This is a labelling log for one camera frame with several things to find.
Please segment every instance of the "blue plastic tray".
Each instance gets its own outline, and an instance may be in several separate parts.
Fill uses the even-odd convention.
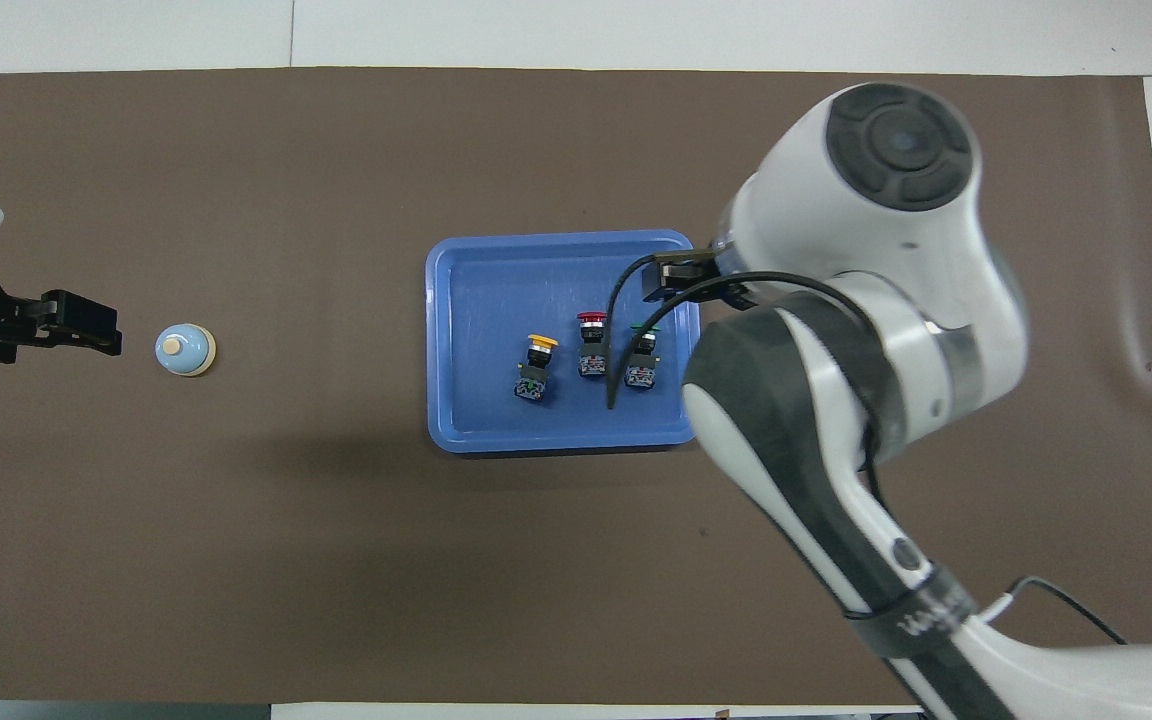
[[[608,293],[641,256],[691,247],[676,232],[596,232],[453,237],[425,260],[429,433],[444,450],[570,450],[679,445],[691,439],[680,379],[700,336],[696,305],[660,323],[655,387],[621,387],[616,410],[602,382],[577,374],[576,313],[607,309]],[[626,348],[657,304],[641,301],[637,275],[626,282],[612,328]],[[515,397],[526,334],[554,338],[541,402]]]

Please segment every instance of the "yellow cap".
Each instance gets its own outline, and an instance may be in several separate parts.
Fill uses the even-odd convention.
[[[558,347],[558,341],[554,340],[554,338],[546,338],[543,334],[530,334],[530,336],[526,338],[539,347],[544,347],[545,350],[552,350],[552,348]]]

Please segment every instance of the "cable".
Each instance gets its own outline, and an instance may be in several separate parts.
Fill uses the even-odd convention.
[[[1101,629],[1101,632],[1105,632],[1108,637],[1111,637],[1111,641],[1114,641],[1117,644],[1129,644],[1123,635],[1120,635],[1114,628],[1111,628],[1105,620],[1100,620],[1092,611],[1089,611],[1083,602],[1074,600],[1071,594],[1062,591],[1062,589],[1056,588],[1056,585],[1053,585],[1046,579],[1037,577],[1037,575],[1025,575],[1024,578],[1018,578],[1015,583],[1011,583],[1011,586],[1007,588],[1007,592],[1002,593],[1002,597],[998,598],[993,605],[988,606],[980,614],[980,619],[986,621],[986,623],[993,623],[998,616],[1005,614],[1005,612],[1011,607],[1011,600],[1015,600],[1016,593],[1023,591],[1023,589],[1028,588],[1028,585],[1038,585],[1038,588],[1043,588],[1044,591],[1051,592],[1052,594],[1055,594],[1055,597],[1061,598],[1062,601],[1068,602],[1070,607],[1077,611],[1079,615],[1091,620],[1093,626],[1097,626],[1097,628]]]
[[[616,293],[620,291],[621,286],[626,283],[628,275],[632,274],[635,270],[645,265],[650,260],[652,260],[650,256],[645,256],[645,258],[639,258],[635,260],[632,265],[630,265],[630,268],[626,270],[626,273],[621,274],[621,278],[616,282],[616,290],[614,290],[612,294],[613,305],[614,302],[616,302]],[[627,350],[621,354],[621,357],[617,361],[616,372],[607,374],[607,381],[606,381],[607,409],[612,410],[613,407],[616,407],[616,393],[617,389],[620,389],[620,382],[617,382],[617,379],[626,373],[628,365],[630,365],[630,351],[634,350],[634,347],[637,343],[639,343],[644,334],[649,333],[650,329],[652,329],[653,325],[658,324],[660,319],[670,313],[670,311],[673,311],[675,306],[684,304],[684,302],[687,302],[688,300],[690,300],[696,295],[700,295],[700,293],[742,282],[780,282],[791,286],[805,287],[809,290],[818,291],[820,293],[820,295],[828,297],[828,300],[835,301],[839,305],[842,305],[847,311],[849,311],[849,313],[854,316],[855,320],[861,325],[861,327],[865,332],[870,334],[870,336],[880,338],[878,334],[878,328],[873,323],[873,319],[869,318],[869,314],[865,313],[863,306],[856,304],[855,300],[850,300],[850,297],[847,297],[843,293],[839,291],[838,288],[820,282],[818,281],[818,279],[809,278],[806,275],[797,275],[794,273],[781,273],[776,272],[775,270],[755,270],[755,272],[749,272],[749,273],[735,273],[719,278],[711,278],[708,279],[708,281],[696,283],[687,288],[687,290],[679,293],[679,295],[670,297],[670,300],[666,300],[665,302],[662,302],[662,304],[660,304],[660,306],[655,310],[655,312],[652,313],[652,316],[650,316],[650,318],[647,318],[643,323],[643,327],[641,327],[639,331],[637,331],[634,334],[634,340],[630,341],[630,344],[628,346]],[[612,334],[611,306],[608,306],[608,310],[609,311],[607,319],[607,328],[608,328],[607,334],[608,338],[611,338]],[[609,350],[611,348],[608,347],[608,355],[607,355],[608,357],[612,356]],[[874,457],[878,453],[878,439],[882,437],[882,433],[879,432],[878,411],[877,409],[874,409],[872,402],[867,400],[865,393],[861,392],[861,388],[856,386],[856,382],[852,381],[850,377],[847,377],[846,372],[842,373],[842,377],[846,379],[847,386],[851,388],[851,392],[856,396],[856,400],[861,402],[861,407],[863,407],[865,411],[865,418],[867,418],[867,427],[865,429],[864,437],[861,439],[864,450],[864,462],[863,465],[861,465],[861,468],[865,470],[865,475],[867,476],[869,479],[870,493],[873,493],[874,501],[877,501],[878,505],[881,506],[884,510],[887,510],[887,503],[886,501],[882,500],[882,492],[879,491],[878,488],[878,473],[874,471]]]

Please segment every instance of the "brown mat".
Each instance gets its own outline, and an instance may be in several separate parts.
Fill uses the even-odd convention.
[[[0,698],[904,702],[694,444],[465,460],[425,430],[422,262],[458,234],[708,242],[838,74],[0,76],[0,279],[127,353],[0,365]],[[882,471],[987,602],[1022,573],[1152,642],[1152,167],[1136,78],[905,78],[986,154],[1032,366]],[[215,332],[187,381],[152,357]],[[1102,642],[1041,593],[1001,627]]]

